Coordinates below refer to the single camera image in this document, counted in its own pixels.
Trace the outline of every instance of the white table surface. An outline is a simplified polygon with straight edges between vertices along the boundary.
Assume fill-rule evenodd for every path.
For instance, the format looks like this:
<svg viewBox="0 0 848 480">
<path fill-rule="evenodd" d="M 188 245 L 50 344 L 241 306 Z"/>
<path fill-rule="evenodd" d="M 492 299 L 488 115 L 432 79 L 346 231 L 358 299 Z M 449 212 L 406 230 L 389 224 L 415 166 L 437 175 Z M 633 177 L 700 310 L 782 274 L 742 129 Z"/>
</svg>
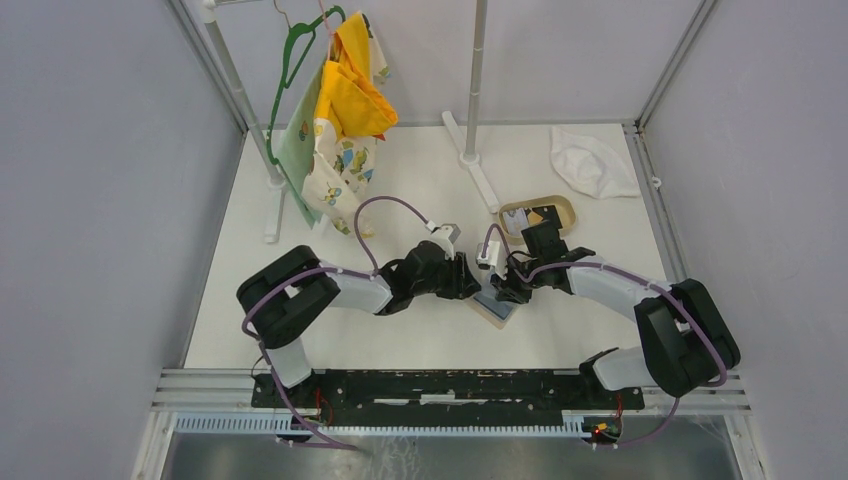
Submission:
<svg viewBox="0 0 848 480">
<path fill-rule="evenodd" d="M 592 135 L 630 160 L 620 125 L 568 125 Z M 479 198 L 443 127 L 394 128 L 379 145 L 369 195 L 403 198 L 436 223 L 462 230 L 460 251 L 473 258 L 494 216 Z M 559 194 L 577 212 L 565 240 L 585 246 L 608 261 L 655 278 L 665 278 L 641 198 L 595 200 L 572 191 L 550 164 L 550 126 L 491 126 L 478 131 L 479 152 L 501 203 Z M 254 341 L 240 331 L 244 312 L 236 289 L 292 247 L 307 244 L 337 265 L 368 270 L 356 239 L 329 226 L 307 228 L 292 201 L 283 213 L 276 245 L 262 242 L 268 193 L 267 173 L 253 142 L 245 142 L 215 257 L 203 294 L 186 368 L 245 368 L 259 357 Z M 377 202 L 367 210 L 378 230 L 368 240 L 382 266 L 402 258 L 427 231 L 402 206 Z M 303 335 L 314 368 L 481 369 L 568 368 L 601 350 L 638 345 L 629 320 L 591 300 L 541 289 L 498 330 L 463 302 L 419 297 L 404 312 L 377 317 L 327 309 Z"/>
</svg>

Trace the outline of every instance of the gray wall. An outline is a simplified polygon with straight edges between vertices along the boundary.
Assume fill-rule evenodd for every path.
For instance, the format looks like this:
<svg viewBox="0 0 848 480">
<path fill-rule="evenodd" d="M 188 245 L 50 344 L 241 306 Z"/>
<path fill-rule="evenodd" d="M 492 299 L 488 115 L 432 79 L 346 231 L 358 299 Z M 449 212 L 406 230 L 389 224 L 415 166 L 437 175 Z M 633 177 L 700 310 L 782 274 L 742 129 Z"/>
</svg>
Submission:
<svg viewBox="0 0 848 480">
<path fill-rule="evenodd" d="M 196 7 L 196 0 L 185 1 Z M 311 22 L 321 13 L 316 0 L 278 3 L 292 23 Z M 324 5 L 336 3 L 348 14 L 361 9 L 373 22 L 392 68 L 385 94 L 401 122 L 441 122 L 443 110 L 465 119 L 473 0 L 327 0 Z M 698 3 L 490 1 L 480 118 L 635 118 Z M 280 76 L 285 21 L 270 0 L 216 11 L 245 90 L 265 124 Z M 288 122 L 300 92 L 326 56 L 326 33 L 323 29 L 318 33 L 321 36 L 283 99 L 278 124 Z"/>
<path fill-rule="evenodd" d="M 848 3 L 725 1 L 648 126 L 775 478 L 845 478 Z"/>
<path fill-rule="evenodd" d="M 240 134 L 164 1 L 0 4 L 0 478 L 128 478 Z"/>
</svg>

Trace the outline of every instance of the white cloth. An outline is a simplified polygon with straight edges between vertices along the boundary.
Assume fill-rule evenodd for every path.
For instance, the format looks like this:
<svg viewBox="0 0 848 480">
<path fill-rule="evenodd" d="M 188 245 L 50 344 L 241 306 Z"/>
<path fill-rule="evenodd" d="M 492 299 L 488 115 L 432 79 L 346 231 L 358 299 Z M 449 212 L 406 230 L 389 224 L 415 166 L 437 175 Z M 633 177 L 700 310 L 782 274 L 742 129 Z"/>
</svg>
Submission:
<svg viewBox="0 0 848 480">
<path fill-rule="evenodd" d="M 551 164 L 580 192 L 595 198 L 638 197 L 639 184 L 621 156 L 595 137 L 551 127 Z"/>
</svg>

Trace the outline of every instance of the tan tray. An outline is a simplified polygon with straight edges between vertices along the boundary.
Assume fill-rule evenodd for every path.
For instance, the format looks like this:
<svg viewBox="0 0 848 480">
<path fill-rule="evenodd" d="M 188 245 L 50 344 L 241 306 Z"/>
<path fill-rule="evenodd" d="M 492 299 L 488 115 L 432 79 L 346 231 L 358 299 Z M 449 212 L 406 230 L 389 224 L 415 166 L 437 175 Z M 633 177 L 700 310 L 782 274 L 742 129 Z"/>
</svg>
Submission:
<svg viewBox="0 0 848 480">
<path fill-rule="evenodd" d="M 553 205 L 556 207 L 557 215 L 559 215 L 559 221 L 562 223 L 562 228 L 559 229 L 560 237 L 564 236 L 569 230 L 571 230 L 572 227 L 574 227 L 574 224 L 577 222 L 577 214 L 574 212 L 574 207 L 571 206 L 571 202 L 562 195 L 549 195 L 547 197 L 534 198 L 533 200 L 527 200 L 524 202 L 507 203 L 498 210 L 498 223 L 501 225 L 501 228 L 504 229 L 506 241 L 511 245 L 521 245 L 524 243 L 524 239 L 520 235 L 511 235 L 509 230 L 507 230 L 506 224 L 504 223 L 505 212 L 519 208 L 539 208 L 546 205 Z"/>
</svg>

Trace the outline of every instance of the fabric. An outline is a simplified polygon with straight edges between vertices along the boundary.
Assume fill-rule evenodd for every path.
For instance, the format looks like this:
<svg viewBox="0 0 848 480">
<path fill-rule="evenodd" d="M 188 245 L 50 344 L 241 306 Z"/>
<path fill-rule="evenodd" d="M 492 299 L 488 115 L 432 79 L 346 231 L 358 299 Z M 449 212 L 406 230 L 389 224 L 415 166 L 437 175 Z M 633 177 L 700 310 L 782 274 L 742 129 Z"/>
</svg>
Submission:
<svg viewBox="0 0 848 480">
<path fill-rule="evenodd" d="M 551 127 L 551 164 L 580 193 L 595 198 L 638 197 L 639 184 L 630 167 L 609 145 L 595 137 Z"/>
<path fill-rule="evenodd" d="M 312 81 L 309 82 L 303 98 L 301 98 L 289 120 L 289 128 L 286 128 L 285 133 L 283 133 L 283 142 L 276 154 L 295 203 L 297 203 L 300 213 L 310 227 L 321 219 L 321 212 L 311 208 L 303 199 L 303 182 L 312 168 L 312 153 L 315 151 L 312 122 L 315 117 L 318 94 L 321 91 L 323 72 L 324 67 L 322 65 L 315 72 Z"/>
<path fill-rule="evenodd" d="M 324 65 L 315 105 L 312 168 L 303 182 L 310 208 L 330 216 L 344 234 L 376 166 L 377 139 L 397 123 L 397 113 L 376 85 L 389 77 L 383 52 L 365 16 L 357 12 L 336 30 L 333 56 Z M 363 235 L 373 235 L 367 217 Z"/>
</svg>

